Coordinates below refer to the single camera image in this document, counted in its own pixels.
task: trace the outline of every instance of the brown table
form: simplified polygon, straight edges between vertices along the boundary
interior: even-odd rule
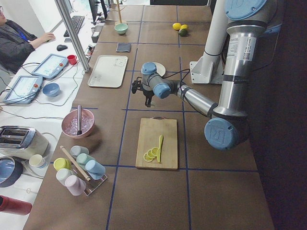
[[[132,94],[132,81],[143,63],[163,64],[166,75],[189,68],[203,54],[212,15],[205,6],[125,6],[125,35],[114,30],[118,13],[111,10],[90,61],[99,55],[126,55],[123,84],[117,89],[90,88],[84,76],[73,107],[81,104],[95,115],[93,133],[83,139],[61,135],[53,160],[65,157],[60,145],[86,146],[106,166],[108,179],[91,195],[72,196],[49,166],[25,230],[238,230],[274,229],[249,142],[231,151],[213,149],[203,129],[208,121],[171,95],[144,105],[142,92]],[[175,22],[187,23],[179,37]],[[131,43],[130,53],[116,53],[118,42]],[[192,85],[218,102],[220,85]],[[177,120],[179,169],[135,168],[141,118]]]

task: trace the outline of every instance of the keyboard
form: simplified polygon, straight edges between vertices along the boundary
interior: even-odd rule
[[[84,16],[75,15],[71,18],[71,21],[75,31],[78,33],[84,21]],[[68,31],[65,32],[64,37],[69,37]]]

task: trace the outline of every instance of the cup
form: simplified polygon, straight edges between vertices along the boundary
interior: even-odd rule
[[[89,162],[90,160],[95,160],[94,157],[91,157],[90,155],[88,154],[85,154],[85,153],[81,153],[79,154],[79,156],[77,156],[77,163],[80,165],[81,168],[83,168],[84,170],[85,169],[85,165],[87,162]]]
[[[75,145],[71,148],[71,156],[77,158],[81,153],[89,154],[90,151],[87,147]]]
[[[67,56],[67,59],[71,65],[75,65],[77,63],[77,56],[75,55],[69,55]]]
[[[67,187],[71,194],[73,194],[74,196],[78,196],[84,192],[86,188],[86,183],[79,177],[71,175],[65,180],[65,187]]]
[[[90,160],[85,165],[85,170],[94,180],[99,180],[106,172],[106,168],[95,160]]]
[[[53,167],[58,171],[60,169],[71,169],[71,162],[66,158],[57,158],[53,162]]]
[[[0,212],[18,215],[27,215],[32,209],[32,204],[22,200],[0,195]]]
[[[66,179],[71,175],[76,175],[76,174],[72,170],[63,168],[58,170],[56,178],[62,185],[65,186]]]
[[[45,158],[43,158],[43,156],[39,154],[33,155],[29,160],[29,164],[33,167],[40,169],[45,168],[47,166]]]

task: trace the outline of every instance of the green bowl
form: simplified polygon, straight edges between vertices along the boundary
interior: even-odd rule
[[[125,23],[120,23],[120,24],[115,25],[114,29],[116,30],[118,34],[123,35],[127,32],[128,25]]]

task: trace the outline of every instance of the red cylinder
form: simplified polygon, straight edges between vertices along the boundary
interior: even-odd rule
[[[32,204],[29,202],[0,195],[0,212],[27,215],[30,213],[31,208]]]

